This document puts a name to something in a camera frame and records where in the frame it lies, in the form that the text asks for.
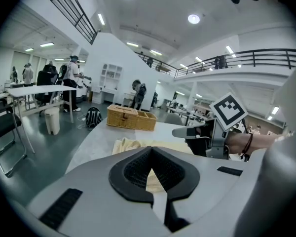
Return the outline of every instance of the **basket lid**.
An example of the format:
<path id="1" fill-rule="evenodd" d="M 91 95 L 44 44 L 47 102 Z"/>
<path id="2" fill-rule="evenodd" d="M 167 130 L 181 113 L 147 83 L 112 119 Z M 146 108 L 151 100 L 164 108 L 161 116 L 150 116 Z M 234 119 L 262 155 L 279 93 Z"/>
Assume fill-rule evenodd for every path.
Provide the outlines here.
<path id="1" fill-rule="evenodd" d="M 123 106 L 119 106 L 119 105 L 110 105 L 108 107 L 108 110 L 115 111 L 115 112 L 120 112 L 120 113 L 125 113 L 125 114 L 128 114 L 128 115 L 138 116 L 138 112 L 137 112 L 136 109 L 123 107 Z"/>

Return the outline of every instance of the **chair leg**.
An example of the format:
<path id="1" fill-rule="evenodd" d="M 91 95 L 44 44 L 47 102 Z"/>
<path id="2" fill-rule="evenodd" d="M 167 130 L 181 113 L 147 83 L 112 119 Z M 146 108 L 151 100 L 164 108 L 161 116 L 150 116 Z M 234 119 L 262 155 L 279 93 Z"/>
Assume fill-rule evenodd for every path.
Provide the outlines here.
<path id="1" fill-rule="evenodd" d="M 10 176 L 10 174 L 11 174 L 12 171 L 14 170 L 15 166 L 16 166 L 21 160 L 25 159 L 25 157 L 27 156 L 27 155 L 26 155 L 26 147 L 25 147 L 25 145 L 24 145 L 24 143 L 23 143 L 23 141 L 22 141 L 22 139 L 21 139 L 21 136 L 20 136 L 20 133 L 19 133 L 19 130 L 18 130 L 17 127 L 16 127 L 16 131 L 17 131 L 18 136 L 19 136 L 19 138 L 20 138 L 20 141 L 21 141 L 21 143 L 22 143 L 22 146 L 23 146 L 24 152 L 23 152 L 22 156 L 17 160 L 17 162 L 16 162 L 16 163 L 15 163 L 15 164 L 14 164 L 14 165 L 13 165 L 8 171 L 4 171 L 4 169 L 3 169 L 3 167 L 2 167 L 2 165 L 1 165 L 1 163 L 0 163 L 0 168 L 1 168 L 2 172 L 3 172 L 7 177 Z M 15 133 L 14 133 L 14 131 L 12 131 L 12 133 L 13 133 L 13 140 L 12 140 L 11 142 L 9 142 L 7 145 L 5 145 L 5 146 L 0 150 L 0 156 L 1 156 L 6 150 L 8 150 L 10 147 L 12 147 L 13 144 L 15 144 Z"/>

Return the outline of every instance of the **round ceiling light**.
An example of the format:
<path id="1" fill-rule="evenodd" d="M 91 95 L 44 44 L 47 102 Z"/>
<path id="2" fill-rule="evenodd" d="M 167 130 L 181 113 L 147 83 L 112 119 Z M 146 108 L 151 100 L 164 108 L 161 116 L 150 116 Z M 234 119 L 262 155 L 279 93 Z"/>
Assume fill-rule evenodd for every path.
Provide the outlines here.
<path id="1" fill-rule="evenodd" d="M 191 14 L 187 19 L 191 24 L 197 24 L 199 22 L 199 16 L 195 14 Z"/>

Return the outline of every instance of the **round white table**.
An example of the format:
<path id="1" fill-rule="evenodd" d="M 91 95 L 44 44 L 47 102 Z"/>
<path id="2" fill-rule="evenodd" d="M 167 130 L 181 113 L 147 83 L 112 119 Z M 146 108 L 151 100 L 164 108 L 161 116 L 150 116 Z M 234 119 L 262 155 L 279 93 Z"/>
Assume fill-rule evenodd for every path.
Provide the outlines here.
<path id="1" fill-rule="evenodd" d="M 84 139 L 69 163 L 66 173 L 91 160 L 110 156 L 116 140 L 155 140 L 168 143 L 184 143 L 183 138 L 176 138 L 172 130 L 180 125 L 157 122 L 153 132 L 132 130 L 107 125 L 104 119 Z"/>

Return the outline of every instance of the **chair seat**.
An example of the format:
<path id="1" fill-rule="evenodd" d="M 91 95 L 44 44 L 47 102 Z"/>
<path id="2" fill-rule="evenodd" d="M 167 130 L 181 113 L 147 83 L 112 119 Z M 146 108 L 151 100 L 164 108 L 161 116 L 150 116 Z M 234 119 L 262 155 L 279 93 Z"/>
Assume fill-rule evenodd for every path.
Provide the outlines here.
<path id="1" fill-rule="evenodd" d="M 15 121 L 17 126 L 21 125 L 21 121 L 17 116 L 15 116 Z M 7 134 L 8 132 L 12 131 L 14 128 L 15 128 L 15 125 L 13 122 L 12 113 L 8 113 L 0 116 L 0 138 L 5 134 Z"/>

